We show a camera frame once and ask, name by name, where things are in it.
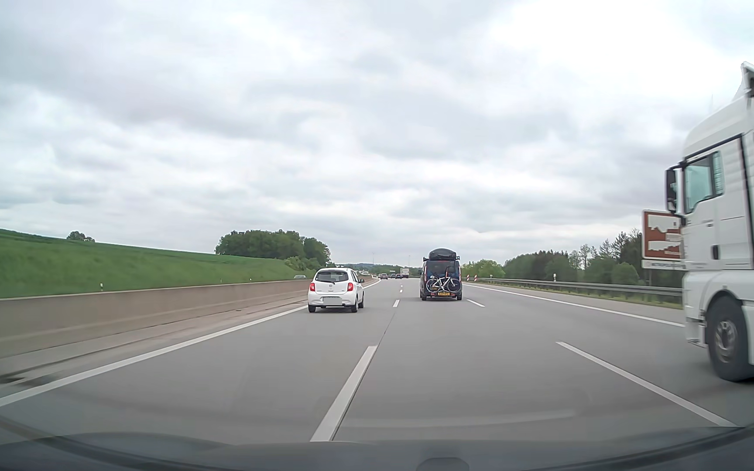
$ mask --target overcast sky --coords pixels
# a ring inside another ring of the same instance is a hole
[[[754,2],[0,1],[0,227],[499,262],[661,209]]]

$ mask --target truck side mirror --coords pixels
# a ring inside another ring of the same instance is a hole
[[[673,168],[665,170],[665,209],[677,213],[677,173]]]

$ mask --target road sign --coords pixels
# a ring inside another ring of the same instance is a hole
[[[681,262],[682,235],[680,219],[665,211],[642,211],[642,258]]]
[[[648,260],[647,258],[643,258],[642,268],[650,268],[651,270],[685,270],[685,262]]]

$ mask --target white hatchback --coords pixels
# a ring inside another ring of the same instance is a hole
[[[308,311],[316,307],[347,307],[352,313],[364,307],[363,280],[350,268],[322,268],[316,272],[308,291]]]

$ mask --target truck wheel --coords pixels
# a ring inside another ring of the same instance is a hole
[[[715,373],[727,381],[754,377],[749,363],[747,323],[743,309],[729,297],[721,297],[706,313],[706,343]]]

